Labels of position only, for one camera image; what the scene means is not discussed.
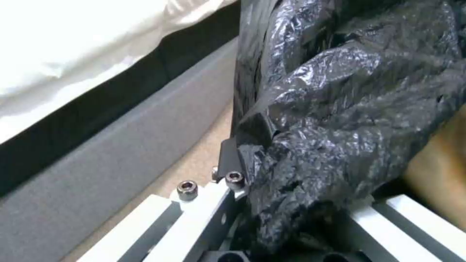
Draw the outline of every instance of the black plastic part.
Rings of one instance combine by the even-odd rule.
[[[218,171],[217,173],[212,174],[212,180],[220,181],[231,172],[244,174],[244,168],[238,154],[236,138],[230,138],[222,142],[220,147]]]
[[[153,52],[128,70],[0,144],[0,197],[236,37],[239,22],[237,2],[165,37]]]

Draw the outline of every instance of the gray foam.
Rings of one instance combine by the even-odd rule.
[[[0,261],[60,260],[186,153],[233,97],[236,47],[221,47],[4,198]]]

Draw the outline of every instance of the hex socket screw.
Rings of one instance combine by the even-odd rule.
[[[245,185],[243,174],[238,171],[232,171],[225,176],[226,185],[232,190],[240,190]]]
[[[182,181],[176,187],[178,197],[182,201],[192,201],[198,196],[198,184],[192,180]]]

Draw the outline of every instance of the black plastic bag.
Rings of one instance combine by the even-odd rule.
[[[250,183],[245,248],[273,254],[403,174],[465,102],[462,7],[242,1],[232,135]]]

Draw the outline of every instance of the hole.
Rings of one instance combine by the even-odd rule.
[[[323,262],[349,262],[344,256],[339,254],[330,254],[325,256]]]
[[[244,262],[244,259],[236,253],[223,254],[217,262]]]
[[[233,172],[228,174],[231,179],[240,179],[241,175],[239,173]]]
[[[183,189],[190,189],[192,188],[193,184],[191,182],[185,182],[181,185],[181,188]]]
[[[223,214],[221,222],[222,222],[222,225],[225,225],[225,223],[226,223],[226,214]]]

